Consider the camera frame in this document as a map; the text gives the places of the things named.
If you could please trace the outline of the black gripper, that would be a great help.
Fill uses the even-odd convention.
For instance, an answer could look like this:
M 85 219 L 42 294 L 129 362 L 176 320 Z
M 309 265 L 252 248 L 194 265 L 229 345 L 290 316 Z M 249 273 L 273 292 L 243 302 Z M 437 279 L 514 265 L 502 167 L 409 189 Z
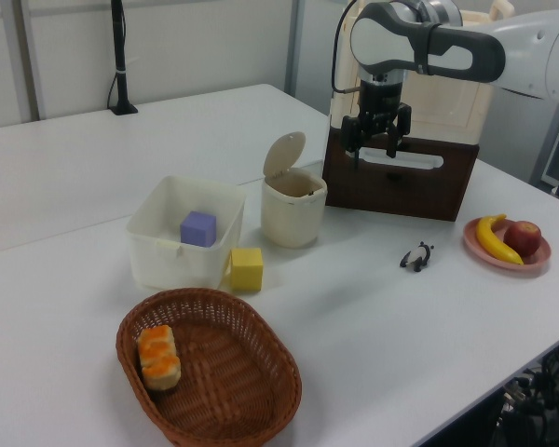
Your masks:
M 412 108 L 401 102 L 404 78 L 404 70 L 361 77 L 359 115 L 344 116 L 341 124 L 341 146 L 353 155 L 354 168 L 371 136 L 387 133 L 387 156 L 394 158 L 402 137 L 410 133 Z

